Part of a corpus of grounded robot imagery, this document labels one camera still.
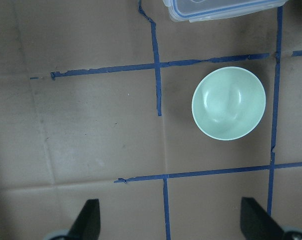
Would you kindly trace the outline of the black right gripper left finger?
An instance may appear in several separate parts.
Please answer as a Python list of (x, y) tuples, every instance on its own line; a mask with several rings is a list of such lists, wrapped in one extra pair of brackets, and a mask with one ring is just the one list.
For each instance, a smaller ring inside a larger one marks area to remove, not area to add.
[(97, 240), (101, 231), (99, 199), (85, 202), (75, 222), (66, 235), (67, 240)]

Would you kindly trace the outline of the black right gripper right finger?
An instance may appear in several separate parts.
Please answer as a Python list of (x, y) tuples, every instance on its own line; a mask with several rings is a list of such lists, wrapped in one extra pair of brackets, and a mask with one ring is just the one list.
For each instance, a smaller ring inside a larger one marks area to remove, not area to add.
[(287, 240), (284, 230), (253, 197), (241, 199), (241, 232), (246, 240)]

